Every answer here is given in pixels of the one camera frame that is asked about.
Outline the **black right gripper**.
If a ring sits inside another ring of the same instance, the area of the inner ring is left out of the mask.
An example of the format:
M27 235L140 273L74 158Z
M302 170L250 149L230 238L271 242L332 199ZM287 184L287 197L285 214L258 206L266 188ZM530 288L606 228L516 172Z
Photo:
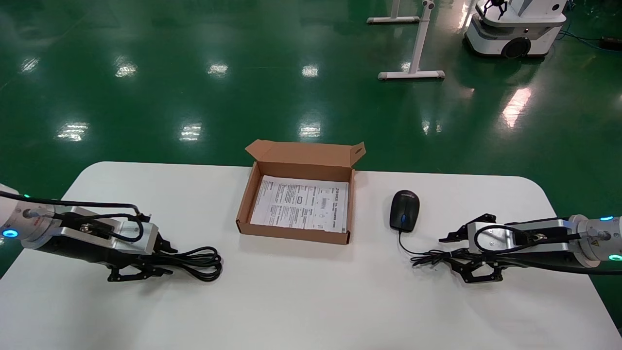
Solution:
M468 240L468 225L473 222L496 223L496 216L485 213L472 221L460 226L455 232L449 232L447 237L438 239L440 243L451 243ZM480 257L466 259L449 258L445 264L453 273L457 273L466 284L481 284L503 281L502 273L507 268L530 268L535 265L555 269L585 269L572 252L515 252L491 253L481 252L487 258ZM484 267L490 268L487 274L476 273Z

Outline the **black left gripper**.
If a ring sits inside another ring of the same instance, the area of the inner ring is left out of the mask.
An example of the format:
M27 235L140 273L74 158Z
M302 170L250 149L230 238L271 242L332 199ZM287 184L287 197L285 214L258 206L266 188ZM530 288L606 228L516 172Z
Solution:
M173 274L173 271L169 269L149 264L131 265L136 263L138 259L136 254L122 253L115 249L78 241L69 237L52 237L46 244L37 248L37 251L77 259L87 263L104 264L110 268L110 274L107 277L108 282L138 281ZM158 233L154 241L154 254L160 255L164 253L176 254L178 250L173 248L171 242L165 240ZM138 272L131 275L123 275L121 269L128 266L138 269Z

